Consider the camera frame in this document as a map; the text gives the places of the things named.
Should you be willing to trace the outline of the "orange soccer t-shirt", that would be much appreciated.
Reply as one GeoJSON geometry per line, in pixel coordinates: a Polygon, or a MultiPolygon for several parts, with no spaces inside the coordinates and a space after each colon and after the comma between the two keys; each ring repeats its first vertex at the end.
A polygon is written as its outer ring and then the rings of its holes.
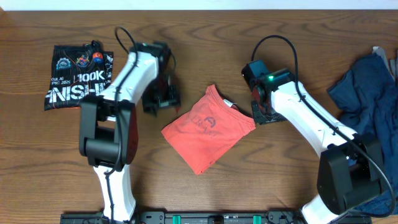
{"type": "Polygon", "coordinates": [[[215,85],[210,85],[191,110],[168,124],[162,134],[200,175],[255,128],[252,118],[239,112],[215,85]]]}

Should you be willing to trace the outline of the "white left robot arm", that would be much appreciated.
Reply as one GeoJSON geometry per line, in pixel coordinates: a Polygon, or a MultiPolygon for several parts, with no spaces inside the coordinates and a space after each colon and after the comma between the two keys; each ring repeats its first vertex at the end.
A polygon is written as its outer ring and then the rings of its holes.
{"type": "Polygon", "coordinates": [[[102,222],[130,223],[134,217],[129,166],[139,141],[136,107],[141,102],[143,111],[153,116],[160,109],[180,107],[173,73],[167,70],[170,60],[175,56],[166,43],[138,43],[110,86],[81,102],[79,152],[100,180],[102,222]]]}

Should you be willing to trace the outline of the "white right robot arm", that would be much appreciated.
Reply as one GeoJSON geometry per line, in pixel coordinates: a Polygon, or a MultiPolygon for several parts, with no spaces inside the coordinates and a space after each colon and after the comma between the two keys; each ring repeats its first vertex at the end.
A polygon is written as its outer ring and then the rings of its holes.
{"type": "Polygon", "coordinates": [[[288,69],[242,70],[256,123],[289,121],[318,155],[317,196],[299,211],[268,213],[269,223],[371,223],[354,210],[388,190],[379,140],[358,134],[320,106],[288,69]]]}

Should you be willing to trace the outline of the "black folded printed shirt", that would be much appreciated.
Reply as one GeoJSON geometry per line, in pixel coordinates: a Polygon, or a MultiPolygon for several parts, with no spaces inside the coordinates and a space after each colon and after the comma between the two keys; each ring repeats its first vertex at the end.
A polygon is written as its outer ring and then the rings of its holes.
{"type": "Polygon", "coordinates": [[[100,95],[110,86],[114,53],[98,41],[82,45],[56,45],[52,76],[44,110],[79,107],[87,95],[100,95]]]}

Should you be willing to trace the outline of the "navy blue garment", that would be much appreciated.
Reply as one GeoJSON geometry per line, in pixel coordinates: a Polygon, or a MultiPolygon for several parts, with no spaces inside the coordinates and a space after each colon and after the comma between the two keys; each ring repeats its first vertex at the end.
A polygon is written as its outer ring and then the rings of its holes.
{"type": "Polygon", "coordinates": [[[397,192],[397,86],[382,57],[369,54],[357,60],[328,94],[343,111],[343,124],[380,140],[384,172],[397,192]]]}

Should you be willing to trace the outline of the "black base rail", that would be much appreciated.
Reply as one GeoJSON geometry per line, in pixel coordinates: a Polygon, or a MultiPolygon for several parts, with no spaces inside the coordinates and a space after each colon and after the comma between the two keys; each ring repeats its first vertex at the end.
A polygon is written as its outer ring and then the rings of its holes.
{"type": "MultiPolygon", "coordinates": [[[[61,224],[111,223],[102,212],[64,213],[61,224]]],[[[170,213],[164,211],[136,212],[130,221],[115,223],[132,224],[296,224],[306,223],[298,211],[270,210],[265,213],[170,213]]],[[[339,224],[372,224],[370,217],[347,214],[338,218],[339,224]]]]}

